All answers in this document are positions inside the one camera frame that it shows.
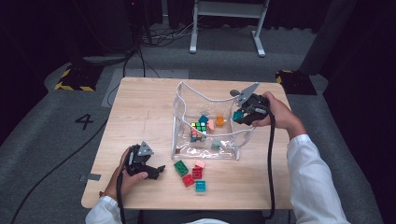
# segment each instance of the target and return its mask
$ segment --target human hand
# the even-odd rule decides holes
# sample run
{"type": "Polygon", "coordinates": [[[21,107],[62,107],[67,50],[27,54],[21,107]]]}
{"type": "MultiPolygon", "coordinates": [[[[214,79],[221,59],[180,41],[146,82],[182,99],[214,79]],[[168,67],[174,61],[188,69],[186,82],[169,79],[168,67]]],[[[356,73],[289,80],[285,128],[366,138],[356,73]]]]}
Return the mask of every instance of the human hand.
{"type": "MultiPolygon", "coordinates": [[[[111,197],[117,198],[117,178],[120,174],[120,169],[122,168],[123,162],[125,161],[125,157],[128,154],[129,148],[127,148],[121,156],[120,164],[116,168],[111,176],[110,182],[108,182],[107,188],[105,190],[105,194],[111,197]]],[[[128,173],[124,170],[122,171],[122,185],[121,185],[121,194],[124,195],[128,191],[131,190],[132,186],[144,179],[146,179],[149,174],[146,172],[141,172],[133,176],[129,176],[128,173]]]]}
{"type": "MultiPolygon", "coordinates": [[[[275,96],[269,91],[265,92],[262,96],[270,101],[270,110],[275,116],[276,127],[279,129],[285,129],[288,132],[290,139],[297,135],[306,133],[304,125],[289,110],[289,108],[283,104],[283,102],[276,99],[275,96]]],[[[271,120],[269,116],[267,116],[265,119],[253,121],[252,126],[262,127],[270,124],[271,120]]]]}

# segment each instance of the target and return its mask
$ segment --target black wire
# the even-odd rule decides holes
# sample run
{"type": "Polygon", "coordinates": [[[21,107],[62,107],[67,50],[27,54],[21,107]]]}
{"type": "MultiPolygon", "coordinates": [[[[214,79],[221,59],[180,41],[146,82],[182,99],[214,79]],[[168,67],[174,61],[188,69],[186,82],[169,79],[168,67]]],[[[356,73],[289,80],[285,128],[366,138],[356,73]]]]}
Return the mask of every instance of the black wire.
{"type": "Polygon", "coordinates": [[[164,47],[164,46],[167,46],[167,45],[173,43],[175,40],[179,40],[179,39],[183,38],[185,35],[182,35],[182,33],[183,33],[184,31],[189,31],[190,29],[191,29],[191,28],[186,29],[186,27],[185,27],[185,28],[179,29],[179,30],[177,30],[177,31],[174,30],[173,32],[168,33],[168,34],[166,34],[166,35],[165,35],[164,33],[165,33],[165,31],[167,31],[167,30],[165,30],[165,31],[163,31],[163,33],[162,33],[161,35],[153,35],[153,36],[151,37],[151,38],[160,37],[160,38],[157,40],[157,43],[156,43],[156,44],[150,44],[150,43],[147,43],[147,42],[143,41],[143,46],[148,47],[148,48],[156,48],[156,47],[164,47]],[[172,39],[168,40],[168,41],[169,41],[168,43],[165,43],[165,44],[160,45],[163,41],[166,40],[167,37],[171,37],[172,39]]]}
{"type": "Polygon", "coordinates": [[[268,181],[269,181],[269,186],[270,186],[270,197],[271,197],[271,212],[268,217],[264,217],[264,219],[271,219],[274,216],[275,213],[275,194],[274,194],[274,182],[273,182],[273,176],[272,176],[272,149],[273,149],[273,144],[274,144],[274,135],[275,135],[275,126],[276,126],[276,120],[274,114],[268,109],[268,116],[270,117],[271,120],[271,133],[270,133],[270,141],[268,144],[268,156],[267,156],[267,171],[268,171],[268,181]]]}
{"type": "MultiPolygon", "coordinates": [[[[133,55],[134,55],[134,53],[131,52],[131,53],[128,55],[128,57],[125,58],[124,65],[123,65],[123,67],[122,67],[122,77],[126,77],[126,69],[125,69],[125,67],[126,67],[126,64],[127,64],[128,61],[132,58],[133,55]]],[[[107,104],[108,104],[109,106],[113,106],[113,104],[111,104],[111,103],[109,102],[110,95],[113,93],[113,91],[115,91],[115,90],[119,87],[119,85],[120,85],[120,83],[119,83],[119,84],[108,94],[108,96],[107,96],[107,104]]]]}
{"type": "Polygon", "coordinates": [[[158,72],[155,71],[155,69],[152,68],[146,60],[143,59],[143,54],[141,54],[141,51],[140,51],[140,54],[137,54],[137,55],[139,55],[139,57],[142,59],[142,62],[144,62],[143,63],[144,70],[145,70],[145,64],[146,64],[155,73],[155,75],[157,75],[157,77],[161,78],[160,75],[158,74],[158,72]]]}
{"type": "Polygon", "coordinates": [[[90,61],[90,60],[85,60],[85,62],[90,63],[92,66],[109,66],[109,65],[114,65],[118,63],[123,63],[125,60],[127,60],[129,57],[129,54],[126,54],[122,58],[118,59],[109,59],[109,60],[101,60],[101,61],[90,61]]]}
{"type": "Polygon", "coordinates": [[[113,104],[111,104],[108,100],[109,100],[109,98],[110,98],[110,95],[113,93],[113,91],[114,90],[116,90],[118,87],[119,87],[119,85],[120,85],[120,83],[108,94],[108,96],[107,96],[107,104],[109,105],[109,106],[113,106],[113,104]]]}
{"type": "Polygon", "coordinates": [[[117,177],[117,201],[118,201],[119,209],[120,209],[121,222],[122,222],[122,224],[125,224],[125,214],[124,214],[122,195],[121,195],[121,186],[122,186],[122,178],[123,178],[122,171],[123,171],[123,169],[120,169],[119,176],[117,177]]]}
{"type": "Polygon", "coordinates": [[[143,77],[146,77],[146,66],[145,66],[145,60],[143,59],[143,53],[142,49],[139,46],[139,52],[137,53],[139,55],[140,59],[142,60],[142,66],[143,66],[143,77]]]}
{"type": "Polygon", "coordinates": [[[288,224],[291,223],[291,214],[290,214],[290,210],[288,210],[288,224]]]}
{"type": "Polygon", "coordinates": [[[99,132],[103,129],[103,127],[105,127],[105,125],[107,124],[107,119],[105,120],[105,122],[102,124],[102,126],[100,126],[100,128],[98,129],[98,131],[96,131],[96,133],[90,138],[88,139],[87,142],[85,142],[81,147],[79,147],[76,151],[74,151],[71,155],[69,155],[66,159],[64,159],[63,161],[61,161],[58,165],[56,165],[52,170],[50,170],[46,175],[44,175],[39,181],[37,181],[37,183],[35,183],[35,185],[29,190],[29,192],[25,195],[25,197],[23,198],[20,206],[18,207],[17,211],[15,212],[12,220],[11,220],[11,224],[15,222],[15,219],[17,218],[18,213],[21,211],[23,205],[25,204],[25,202],[27,201],[27,199],[29,198],[29,196],[32,194],[32,192],[35,190],[35,188],[37,188],[37,186],[43,182],[49,175],[51,175],[54,171],[56,171],[61,165],[63,165],[65,162],[67,162],[70,158],[72,158],[74,155],[76,155],[78,152],[80,152],[85,146],[87,146],[91,140],[97,135],[99,134],[99,132]]]}

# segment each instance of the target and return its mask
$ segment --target red block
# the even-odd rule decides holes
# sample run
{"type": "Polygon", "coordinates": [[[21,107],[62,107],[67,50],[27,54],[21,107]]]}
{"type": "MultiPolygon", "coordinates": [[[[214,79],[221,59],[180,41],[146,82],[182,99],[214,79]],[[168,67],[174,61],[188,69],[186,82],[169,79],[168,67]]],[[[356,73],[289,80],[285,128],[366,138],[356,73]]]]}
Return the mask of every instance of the red block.
{"type": "Polygon", "coordinates": [[[181,178],[183,180],[184,186],[189,187],[195,184],[195,180],[192,178],[191,174],[187,174],[181,178]]]}
{"type": "Polygon", "coordinates": [[[202,167],[197,167],[195,166],[194,168],[192,168],[192,178],[193,179],[202,179],[202,171],[203,168],[202,167]]]}

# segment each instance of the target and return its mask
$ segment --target gray carpet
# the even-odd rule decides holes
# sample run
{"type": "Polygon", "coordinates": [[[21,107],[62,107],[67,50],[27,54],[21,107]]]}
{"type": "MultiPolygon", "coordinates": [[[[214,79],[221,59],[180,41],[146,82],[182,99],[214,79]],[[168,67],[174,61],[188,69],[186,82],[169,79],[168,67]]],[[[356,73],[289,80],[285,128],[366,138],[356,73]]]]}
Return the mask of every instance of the gray carpet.
{"type": "MultiPolygon", "coordinates": [[[[114,99],[117,95],[120,81],[123,77],[122,69],[115,69],[111,78],[110,84],[108,85],[107,92],[102,101],[102,106],[111,107],[114,103],[114,99]]],[[[181,78],[188,79],[188,70],[146,70],[146,69],[125,69],[126,77],[161,77],[161,78],[181,78]]]]}
{"type": "MultiPolygon", "coordinates": [[[[255,50],[250,30],[204,30],[196,54],[189,54],[187,35],[166,47],[142,48],[144,60],[156,71],[183,70],[194,79],[275,82],[280,69],[298,69],[315,35],[304,30],[263,30],[266,57],[255,50]]],[[[102,106],[115,71],[104,69],[97,91],[56,91],[67,64],[48,75],[48,95],[21,121],[0,148],[0,223],[9,223],[29,190],[61,161],[84,145],[105,123],[111,107],[102,106]],[[86,114],[93,123],[83,130],[75,120],[86,114]]],[[[142,69],[135,55],[127,69],[142,69]]],[[[382,223],[375,197],[339,133],[321,95],[326,79],[312,77],[317,96],[288,95],[292,110],[302,119],[332,170],[346,217],[351,223],[382,223]]],[[[81,175],[91,171],[103,129],[76,155],[45,178],[27,198],[15,223],[83,223],[89,212],[80,200],[81,175]]],[[[276,211],[268,223],[287,223],[288,211],[276,211]]],[[[136,211],[128,213],[134,223],[136,211]]]]}

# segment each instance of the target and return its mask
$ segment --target rubik's cube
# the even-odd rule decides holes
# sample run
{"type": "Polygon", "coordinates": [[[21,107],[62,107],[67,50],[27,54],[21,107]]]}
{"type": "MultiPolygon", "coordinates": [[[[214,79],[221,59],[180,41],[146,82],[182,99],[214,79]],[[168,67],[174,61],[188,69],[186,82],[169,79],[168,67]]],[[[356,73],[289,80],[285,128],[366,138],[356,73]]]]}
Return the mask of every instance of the rubik's cube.
{"type": "Polygon", "coordinates": [[[204,142],[206,140],[207,125],[205,122],[193,122],[191,123],[191,141],[192,142],[204,142]]]}

